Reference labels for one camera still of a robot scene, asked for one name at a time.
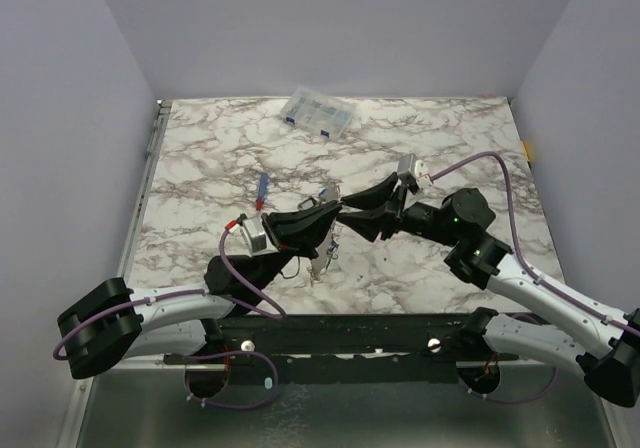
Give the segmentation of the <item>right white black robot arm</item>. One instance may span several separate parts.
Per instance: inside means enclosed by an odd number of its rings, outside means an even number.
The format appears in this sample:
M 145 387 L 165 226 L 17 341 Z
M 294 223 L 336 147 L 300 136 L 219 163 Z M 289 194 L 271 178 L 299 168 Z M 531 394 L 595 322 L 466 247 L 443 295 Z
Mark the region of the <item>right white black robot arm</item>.
M 582 376 L 599 397 L 631 408 L 639 399 L 639 313 L 583 295 L 535 269 L 514 246 L 488 232 L 496 218 L 476 188 L 463 188 L 434 207 L 418 201 L 395 175 L 342 199 L 337 217 L 364 239 L 405 232 L 450 249 L 444 262 L 460 281 L 508 298 L 545 325 L 517 327 L 489 316 L 459 335 L 461 351 L 481 359 L 492 350 L 525 356 Z

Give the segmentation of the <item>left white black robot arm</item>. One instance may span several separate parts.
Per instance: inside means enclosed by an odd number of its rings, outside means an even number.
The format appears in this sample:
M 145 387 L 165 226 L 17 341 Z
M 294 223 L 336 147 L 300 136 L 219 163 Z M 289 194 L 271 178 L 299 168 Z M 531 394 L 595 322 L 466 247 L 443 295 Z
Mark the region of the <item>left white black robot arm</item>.
M 296 212 L 239 215 L 225 226 L 219 253 L 199 283 L 132 288 L 121 277 L 102 282 L 58 317 L 54 359 L 67 362 L 75 379 L 146 355 L 214 360 L 221 339 L 205 321 L 264 315 L 261 303 L 272 307 L 269 318 L 283 319 L 284 308 L 265 288 L 292 259 L 319 257 L 340 210 L 333 200 Z

